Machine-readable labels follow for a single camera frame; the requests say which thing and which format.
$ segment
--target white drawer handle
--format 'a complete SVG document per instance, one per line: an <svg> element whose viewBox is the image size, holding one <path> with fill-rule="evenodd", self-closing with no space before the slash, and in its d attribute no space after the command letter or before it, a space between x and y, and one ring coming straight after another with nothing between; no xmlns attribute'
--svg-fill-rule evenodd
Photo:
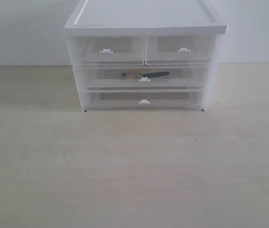
<svg viewBox="0 0 269 228"><path fill-rule="evenodd" d="M113 54L113 51L111 51L110 49L103 49L103 51L100 51L101 54Z"/></svg>
<svg viewBox="0 0 269 228"><path fill-rule="evenodd" d="M147 99L145 99L145 100L141 100L141 101L139 101L139 104L150 104L150 101L147 101Z"/></svg>
<svg viewBox="0 0 269 228"><path fill-rule="evenodd" d="M148 77L142 77L142 79L139 79L139 82L151 82L151 79L148 79Z"/></svg>
<svg viewBox="0 0 269 228"><path fill-rule="evenodd" d="M178 50L178 52L179 52L179 53L180 53L180 52L191 53L192 50L187 49L187 47L181 47L181 48Z"/></svg>

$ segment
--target plastic drawer unit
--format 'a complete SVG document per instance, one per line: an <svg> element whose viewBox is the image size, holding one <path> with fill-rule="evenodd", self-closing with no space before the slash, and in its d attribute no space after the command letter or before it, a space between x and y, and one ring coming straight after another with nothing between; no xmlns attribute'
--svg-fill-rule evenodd
<svg viewBox="0 0 269 228"><path fill-rule="evenodd" d="M81 0L65 33L82 110L205 111L227 28L208 0Z"/></svg>

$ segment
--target cabinet top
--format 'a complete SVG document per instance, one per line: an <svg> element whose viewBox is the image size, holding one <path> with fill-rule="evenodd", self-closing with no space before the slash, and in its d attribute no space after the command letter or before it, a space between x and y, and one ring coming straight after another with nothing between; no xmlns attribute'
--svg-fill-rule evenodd
<svg viewBox="0 0 269 228"><path fill-rule="evenodd" d="M224 34L227 24L208 0L81 0L68 36Z"/></svg>

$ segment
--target white wall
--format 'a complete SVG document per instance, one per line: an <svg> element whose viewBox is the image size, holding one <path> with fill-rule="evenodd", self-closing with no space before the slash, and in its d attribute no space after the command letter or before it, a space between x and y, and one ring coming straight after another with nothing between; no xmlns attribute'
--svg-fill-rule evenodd
<svg viewBox="0 0 269 228"><path fill-rule="evenodd" d="M221 62L269 62L269 0L210 0L229 23ZM78 0L0 0L0 65L70 65L63 26Z"/></svg>

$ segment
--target small drawer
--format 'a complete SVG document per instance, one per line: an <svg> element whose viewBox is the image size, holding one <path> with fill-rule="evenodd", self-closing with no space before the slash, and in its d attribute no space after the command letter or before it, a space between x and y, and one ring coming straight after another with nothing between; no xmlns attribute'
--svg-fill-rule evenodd
<svg viewBox="0 0 269 228"><path fill-rule="evenodd" d="M68 37L72 65L144 64L144 37Z"/></svg>
<svg viewBox="0 0 269 228"><path fill-rule="evenodd" d="M216 36L147 37L146 64L174 65L212 58Z"/></svg>
<svg viewBox="0 0 269 228"><path fill-rule="evenodd" d="M79 92L102 87L204 86L208 65L167 68L86 68L73 67Z"/></svg>
<svg viewBox="0 0 269 228"><path fill-rule="evenodd" d="M200 107L202 92L79 93L83 110L132 107Z"/></svg>

